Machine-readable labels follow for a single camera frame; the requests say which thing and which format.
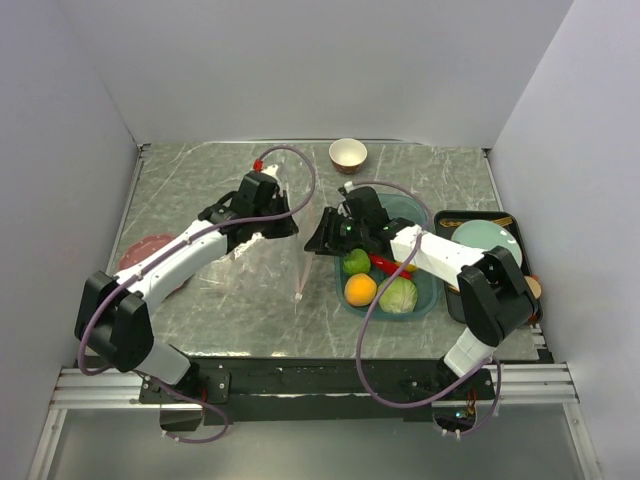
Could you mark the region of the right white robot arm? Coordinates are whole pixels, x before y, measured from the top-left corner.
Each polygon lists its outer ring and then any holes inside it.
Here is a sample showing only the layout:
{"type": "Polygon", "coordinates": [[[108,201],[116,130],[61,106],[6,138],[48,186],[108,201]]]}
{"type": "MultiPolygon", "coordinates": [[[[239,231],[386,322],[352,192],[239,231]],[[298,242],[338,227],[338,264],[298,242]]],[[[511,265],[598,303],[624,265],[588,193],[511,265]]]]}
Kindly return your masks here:
{"type": "Polygon", "coordinates": [[[324,209],[305,250],[344,256],[362,249],[413,265],[458,289],[466,328],[444,356],[439,390],[460,398],[473,384],[471,371],[493,357],[496,348],[537,312],[538,300],[511,252],[461,245],[437,236],[417,222],[391,217],[370,182],[347,182],[343,201],[324,209]]]}

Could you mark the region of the pale green cabbage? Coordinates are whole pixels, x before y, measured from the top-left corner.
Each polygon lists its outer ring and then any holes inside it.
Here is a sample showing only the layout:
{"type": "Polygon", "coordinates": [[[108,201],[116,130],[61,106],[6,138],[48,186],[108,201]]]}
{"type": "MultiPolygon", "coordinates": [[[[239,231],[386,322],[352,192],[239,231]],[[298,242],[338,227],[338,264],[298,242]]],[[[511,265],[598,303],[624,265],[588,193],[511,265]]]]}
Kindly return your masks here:
{"type": "Polygon", "coordinates": [[[386,288],[381,295],[378,305],[389,314],[405,314],[414,311],[418,301],[416,285],[408,279],[397,277],[393,281],[385,279],[378,287],[378,291],[386,288]]]}

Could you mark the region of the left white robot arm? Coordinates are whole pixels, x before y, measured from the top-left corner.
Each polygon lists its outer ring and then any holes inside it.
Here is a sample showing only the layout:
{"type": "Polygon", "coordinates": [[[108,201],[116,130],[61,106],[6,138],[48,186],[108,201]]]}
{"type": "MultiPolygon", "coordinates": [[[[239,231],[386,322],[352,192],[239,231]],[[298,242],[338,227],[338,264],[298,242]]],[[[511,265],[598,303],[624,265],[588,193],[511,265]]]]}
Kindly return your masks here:
{"type": "Polygon", "coordinates": [[[297,233],[282,169],[250,171],[240,187],[204,209],[185,232],[139,263],[109,276],[94,273],[84,285],[74,334],[107,367],[136,371],[163,382],[172,399],[202,393],[197,363],[156,339],[151,316],[192,275],[223,258],[256,234],[285,238],[297,233]]]}

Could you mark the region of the orange fruit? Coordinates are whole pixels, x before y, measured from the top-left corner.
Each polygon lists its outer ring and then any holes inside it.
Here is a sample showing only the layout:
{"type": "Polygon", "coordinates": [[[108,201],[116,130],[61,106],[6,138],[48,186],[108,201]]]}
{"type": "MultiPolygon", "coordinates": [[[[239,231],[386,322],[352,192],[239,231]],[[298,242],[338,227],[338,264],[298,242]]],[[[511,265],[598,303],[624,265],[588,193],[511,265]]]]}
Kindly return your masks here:
{"type": "Polygon", "coordinates": [[[377,294],[377,284],[368,274],[358,273],[347,280],[343,294],[353,307],[368,306],[377,294]]]}

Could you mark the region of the clear zip top bag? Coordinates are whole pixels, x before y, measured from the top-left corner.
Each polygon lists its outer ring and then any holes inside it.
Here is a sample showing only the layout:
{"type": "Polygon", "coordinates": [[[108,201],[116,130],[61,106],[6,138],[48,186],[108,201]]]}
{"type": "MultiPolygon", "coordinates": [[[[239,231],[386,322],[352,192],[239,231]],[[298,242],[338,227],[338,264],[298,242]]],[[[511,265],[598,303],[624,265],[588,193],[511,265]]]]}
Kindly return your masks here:
{"type": "Polygon", "coordinates": [[[305,203],[314,178],[306,162],[289,164],[287,149],[273,151],[254,162],[253,172],[240,186],[222,196],[202,217],[213,223],[250,216],[269,216],[302,209],[274,222],[233,225],[223,228],[230,252],[212,263],[211,278],[228,289],[249,296],[279,296],[294,303],[303,298],[310,277],[312,256],[303,244],[318,220],[319,207],[305,203]]]}

